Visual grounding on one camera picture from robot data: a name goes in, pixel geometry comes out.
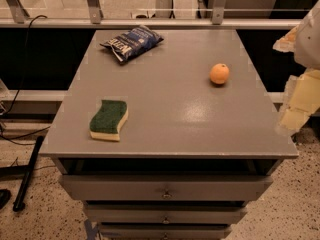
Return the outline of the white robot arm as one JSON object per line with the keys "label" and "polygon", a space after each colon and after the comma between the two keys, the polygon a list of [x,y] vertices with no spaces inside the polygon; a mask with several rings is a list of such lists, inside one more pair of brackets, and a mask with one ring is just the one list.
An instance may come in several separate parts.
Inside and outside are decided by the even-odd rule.
{"label": "white robot arm", "polygon": [[279,134],[292,136],[320,109],[320,1],[299,25],[274,43],[273,49],[292,52],[294,61],[306,68],[286,82],[276,124]]}

